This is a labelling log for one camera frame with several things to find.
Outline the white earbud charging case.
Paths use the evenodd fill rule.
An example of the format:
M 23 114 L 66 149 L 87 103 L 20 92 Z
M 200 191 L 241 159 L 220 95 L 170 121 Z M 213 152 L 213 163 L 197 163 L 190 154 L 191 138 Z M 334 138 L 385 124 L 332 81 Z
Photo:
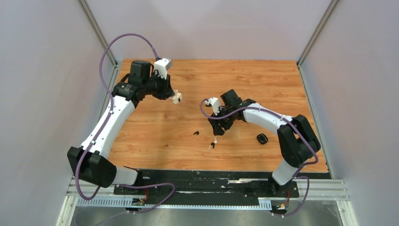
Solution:
M 182 101 L 183 95 L 177 89 L 173 90 L 174 95 L 171 97 L 173 104 L 178 104 Z

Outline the black earbud charging case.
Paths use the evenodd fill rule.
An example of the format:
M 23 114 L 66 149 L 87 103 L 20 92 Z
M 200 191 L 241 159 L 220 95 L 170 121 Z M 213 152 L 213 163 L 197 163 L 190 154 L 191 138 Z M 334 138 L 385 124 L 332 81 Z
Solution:
M 267 137 L 264 133 L 258 134 L 258 135 L 256 136 L 256 139 L 257 139 L 257 141 L 258 141 L 260 144 L 262 144 L 262 145 L 267 144 L 268 141 L 269 141 L 268 137 Z

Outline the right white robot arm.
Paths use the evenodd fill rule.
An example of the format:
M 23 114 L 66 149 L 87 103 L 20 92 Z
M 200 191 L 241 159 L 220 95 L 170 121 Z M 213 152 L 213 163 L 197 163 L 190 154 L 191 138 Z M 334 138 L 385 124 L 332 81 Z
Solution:
M 274 196 L 282 196 L 305 166 L 319 161 L 317 152 L 321 144 L 304 115 L 277 113 L 255 100 L 242 100 L 232 89 L 219 98 L 203 99 L 200 110 L 207 117 L 215 136 L 224 135 L 235 121 L 255 124 L 277 136 L 282 160 L 268 178 L 268 189 Z

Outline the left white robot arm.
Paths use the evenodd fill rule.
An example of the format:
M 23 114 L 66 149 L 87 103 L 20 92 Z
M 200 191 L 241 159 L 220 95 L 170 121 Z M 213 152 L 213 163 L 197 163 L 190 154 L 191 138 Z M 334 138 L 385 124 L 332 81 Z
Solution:
M 134 60 L 130 72 L 118 82 L 112 92 L 112 102 L 100 121 L 80 147 L 71 147 L 67 153 L 71 169 L 79 179 L 107 188 L 110 185 L 126 185 L 132 194 L 140 194 L 144 181 L 136 169 L 117 167 L 108 157 L 111 147 L 128 116 L 147 95 L 159 100 L 172 100 L 178 104 L 182 94 L 171 87 L 168 69 L 169 58 L 158 58 L 154 64 Z

